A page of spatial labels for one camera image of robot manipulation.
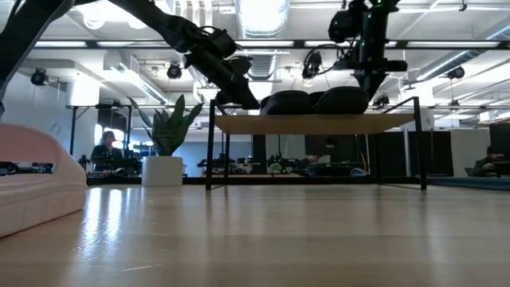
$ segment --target robotic arm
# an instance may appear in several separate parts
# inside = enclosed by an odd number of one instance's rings
[[[27,0],[20,10],[7,22],[0,33],[0,118],[4,112],[2,100],[7,85],[22,62],[35,46],[48,25],[63,16],[75,5],[95,0]],[[186,53],[186,68],[193,65],[210,82],[222,91],[224,103],[242,104],[244,109],[258,109],[259,104],[248,87],[243,75],[251,64],[246,57],[231,56],[238,46],[225,30],[207,33],[193,22],[165,14],[148,0],[110,0],[131,13],[147,26],[161,34],[177,52]]]

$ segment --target potted plant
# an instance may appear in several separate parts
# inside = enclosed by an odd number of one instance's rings
[[[155,110],[151,120],[138,104],[130,97],[131,105],[135,107],[142,121],[151,127],[145,130],[154,144],[158,156],[147,156],[143,159],[142,185],[145,187],[170,187],[182,185],[182,158],[172,156],[186,138],[188,129],[194,119],[200,114],[203,104],[194,106],[190,113],[184,115],[186,103],[184,95],[175,102],[175,109],[168,114],[164,109]]]

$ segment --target wooden floor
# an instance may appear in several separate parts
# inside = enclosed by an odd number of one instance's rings
[[[0,239],[0,286],[510,286],[510,193],[92,188]]]

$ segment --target snake plant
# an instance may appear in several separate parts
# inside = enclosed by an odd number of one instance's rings
[[[175,102],[174,111],[169,115],[166,110],[161,112],[155,110],[154,117],[151,120],[139,105],[130,97],[131,105],[135,107],[142,121],[145,123],[145,130],[152,140],[156,152],[160,156],[172,156],[174,152],[181,146],[186,138],[188,129],[193,123],[194,119],[200,114],[203,104],[194,106],[190,113],[184,115],[186,103],[184,95],[181,95]]]

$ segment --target table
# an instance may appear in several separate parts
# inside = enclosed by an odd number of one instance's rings
[[[414,112],[412,114],[393,114],[390,111],[413,102]],[[392,108],[384,110],[379,114],[362,115],[285,115],[285,116],[232,116],[226,112],[227,108],[240,108],[238,106],[221,106],[212,100],[210,102],[209,136],[207,144],[207,166],[206,166],[206,190],[212,189],[212,160],[214,144],[214,127],[220,128],[226,134],[225,157],[230,157],[230,136],[231,135],[352,135],[352,134],[378,134],[391,128],[400,127],[411,121],[416,123],[417,153],[419,161],[419,182],[420,188],[426,190],[426,159],[423,151],[423,134],[420,113],[420,103],[417,96],[404,100]],[[222,114],[217,116],[216,109]],[[375,170],[377,183],[383,183],[380,172],[380,165],[377,158],[379,149],[375,149]],[[224,184],[229,184],[228,161],[224,170]]]

